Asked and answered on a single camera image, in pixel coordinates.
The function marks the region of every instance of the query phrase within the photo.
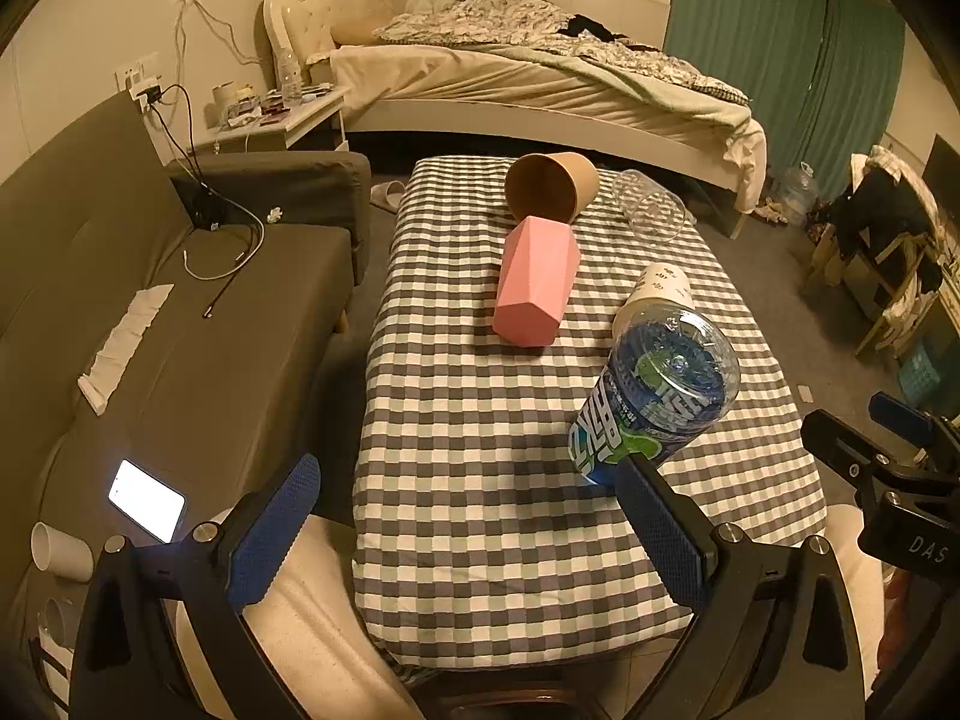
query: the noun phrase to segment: white nightstand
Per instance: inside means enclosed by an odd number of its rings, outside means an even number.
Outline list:
[[[330,122],[334,131],[336,151],[347,151],[347,133],[341,109],[344,106],[344,90],[331,89],[328,93],[309,103],[301,103],[290,109],[281,121],[273,124],[252,122],[236,129],[219,129],[194,143],[198,153],[237,151],[286,151],[318,125]]]

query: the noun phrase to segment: white bed sheet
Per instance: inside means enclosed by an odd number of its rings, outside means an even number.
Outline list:
[[[766,172],[766,139],[749,109],[656,79],[683,112],[645,103],[597,79],[556,67],[488,52],[436,46],[351,46],[330,55],[336,83],[344,88],[349,127],[378,100],[461,100],[507,103],[562,111],[622,124],[686,143],[743,175],[738,210],[749,213]],[[691,116],[702,101],[703,113]]]

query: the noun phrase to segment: person's hand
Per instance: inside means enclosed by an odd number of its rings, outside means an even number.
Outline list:
[[[896,662],[896,656],[906,641],[906,596],[912,578],[910,572],[897,568],[883,591],[883,595],[893,603],[883,620],[883,637],[877,646],[877,668],[880,671]]]

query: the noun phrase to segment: sofa armrest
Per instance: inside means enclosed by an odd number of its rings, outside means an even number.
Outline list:
[[[203,177],[216,191],[256,214],[264,223],[272,208],[281,221],[342,227],[350,234],[353,280],[359,284],[367,269],[370,242],[370,163],[352,151],[258,151],[199,156]],[[197,184],[178,162],[167,175],[183,200]],[[230,208],[229,223],[249,219]]]

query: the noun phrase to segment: sofa backrest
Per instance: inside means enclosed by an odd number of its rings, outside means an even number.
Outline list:
[[[30,531],[59,444],[78,409],[89,408],[77,379],[190,229],[127,93],[70,124],[0,186],[4,617],[18,605],[11,596],[30,565]],[[16,624],[6,618],[0,647]]]

